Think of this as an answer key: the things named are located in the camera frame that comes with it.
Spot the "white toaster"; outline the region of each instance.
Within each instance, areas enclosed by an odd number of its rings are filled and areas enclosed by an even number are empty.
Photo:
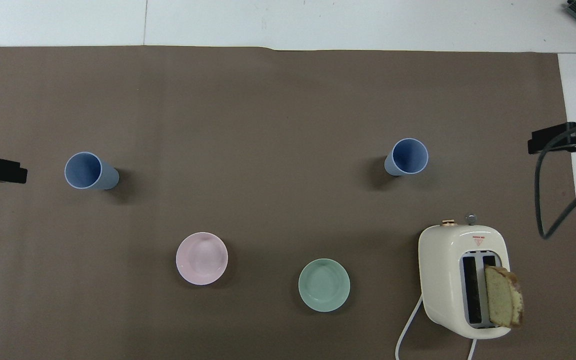
[[[419,236],[423,309],[430,320],[462,337],[492,339],[510,329],[490,322],[484,265],[510,271],[499,231],[444,220]]]

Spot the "white floor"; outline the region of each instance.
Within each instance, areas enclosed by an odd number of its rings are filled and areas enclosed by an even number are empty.
[[[0,0],[0,46],[265,46],[559,53],[576,121],[565,0]],[[553,119],[553,125],[562,119]],[[573,156],[576,187],[576,154]]]

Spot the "cup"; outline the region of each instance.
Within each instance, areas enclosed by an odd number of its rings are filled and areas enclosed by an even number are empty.
[[[74,189],[112,189],[119,182],[119,173],[114,167],[92,152],[75,153],[66,162],[63,171],[66,182]]]
[[[397,141],[386,157],[384,167],[392,176],[421,173],[428,164],[428,149],[423,142],[412,137]]]

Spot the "black cable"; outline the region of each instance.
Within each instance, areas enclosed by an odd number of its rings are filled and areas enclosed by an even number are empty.
[[[542,170],[542,162],[544,162],[544,157],[546,157],[546,154],[553,149],[553,146],[555,144],[562,141],[563,139],[565,139],[567,136],[569,136],[574,132],[576,132],[576,126],[553,137],[553,139],[551,139],[551,141],[548,141],[546,146],[543,147],[543,150],[541,150],[539,158],[537,159],[537,166],[535,167],[534,171],[534,210],[537,218],[537,230],[539,231],[539,236],[542,237],[542,239],[550,238],[551,235],[553,235],[553,233],[555,232],[555,230],[557,230],[557,228],[560,227],[560,225],[562,225],[564,219],[566,219],[566,217],[569,216],[572,210],[576,207],[576,198],[574,198],[574,200],[572,200],[572,202],[570,202],[567,205],[567,207],[557,217],[552,226],[544,234],[544,224],[542,224],[542,205],[540,203],[540,194],[539,194],[539,180],[540,180],[540,172]]]

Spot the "bread slice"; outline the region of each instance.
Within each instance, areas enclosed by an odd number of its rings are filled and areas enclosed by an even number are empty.
[[[485,266],[490,321],[506,328],[519,328],[524,320],[524,299],[517,276],[500,266]]]

